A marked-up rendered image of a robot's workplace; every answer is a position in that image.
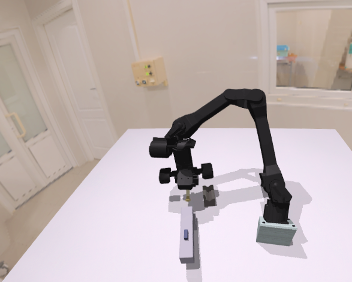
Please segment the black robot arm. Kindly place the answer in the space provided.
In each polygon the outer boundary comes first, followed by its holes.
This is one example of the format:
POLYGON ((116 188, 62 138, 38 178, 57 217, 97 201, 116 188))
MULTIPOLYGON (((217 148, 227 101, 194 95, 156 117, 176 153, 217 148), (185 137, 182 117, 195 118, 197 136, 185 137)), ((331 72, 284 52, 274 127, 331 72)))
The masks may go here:
MULTIPOLYGON (((196 141, 190 138, 207 120, 229 105, 249 109, 255 121, 263 159, 263 173, 259 173, 261 185, 269 199, 264 206, 263 218, 268 223, 289 224, 288 212, 292 195, 285 187, 284 178, 276 162, 264 91, 261 89, 226 89, 222 94, 205 104, 194 113, 183 115, 173 121, 164 138, 153 137, 149 146, 152 158, 169 158, 174 155, 177 162, 191 159, 191 148, 196 141)), ((178 167, 177 186, 180 190, 191 190, 198 185, 198 175, 192 166, 178 167)))

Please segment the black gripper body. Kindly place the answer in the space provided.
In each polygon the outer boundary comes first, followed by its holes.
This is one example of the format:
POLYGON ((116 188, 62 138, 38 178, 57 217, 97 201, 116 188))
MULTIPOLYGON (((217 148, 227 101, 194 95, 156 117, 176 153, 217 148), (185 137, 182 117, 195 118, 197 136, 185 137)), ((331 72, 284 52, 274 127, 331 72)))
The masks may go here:
MULTIPOLYGON (((182 167, 183 169, 188 169, 189 166, 192 166, 193 169, 195 170, 196 175, 202 174, 203 179, 213 178, 212 163, 201 164, 201 168, 197 168, 193 166, 192 157, 190 160, 186 162, 177 162, 175 160, 175 163, 176 163, 177 170, 178 170, 178 167, 182 167)), ((168 184, 170 182, 170 177, 173 177, 173 176, 175 178, 175 181, 177 182, 177 170, 171 172, 170 167, 160 169, 159 176, 158 176, 158 180, 160 184, 168 184)))

